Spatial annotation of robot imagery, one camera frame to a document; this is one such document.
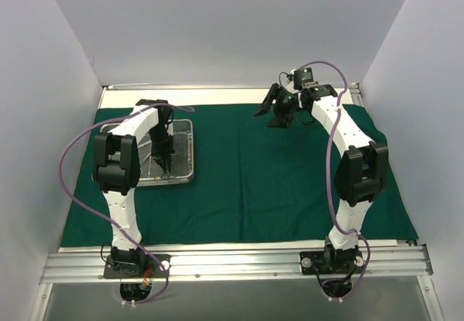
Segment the silver wire mesh tray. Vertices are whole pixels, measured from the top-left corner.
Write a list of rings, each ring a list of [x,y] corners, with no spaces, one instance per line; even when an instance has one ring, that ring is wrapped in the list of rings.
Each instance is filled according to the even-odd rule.
[[[170,168],[163,169],[160,160],[152,156],[152,139],[149,133],[138,136],[140,177],[138,188],[174,185],[189,182],[194,176],[193,123],[187,119],[162,121],[166,133],[173,138]]]

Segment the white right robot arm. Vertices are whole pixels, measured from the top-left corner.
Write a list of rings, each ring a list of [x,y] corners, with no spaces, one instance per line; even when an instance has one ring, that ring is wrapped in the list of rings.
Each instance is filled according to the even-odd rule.
[[[310,113],[323,126],[329,134],[328,147],[336,147],[341,156],[336,173],[326,174],[327,194],[337,193],[339,205],[329,207],[333,227],[322,259],[312,265],[324,273],[354,272],[365,263],[358,246],[360,231],[367,211],[386,187],[389,150],[361,131],[330,85],[291,93],[274,83],[255,116],[273,112],[267,126],[288,128],[299,111]]]

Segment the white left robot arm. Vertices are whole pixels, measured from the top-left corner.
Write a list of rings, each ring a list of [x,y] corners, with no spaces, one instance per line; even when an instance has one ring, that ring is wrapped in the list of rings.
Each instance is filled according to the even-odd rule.
[[[138,277],[147,266],[147,256],[138,245],[135,187],[141,176],[138,143],[148,135],[151,158],[166,175],[175,153],[173,108],[166,100],[141,99],[130,116],[94,139],[93,180],[100,187],[112,220],[110,259],[116,270]]]

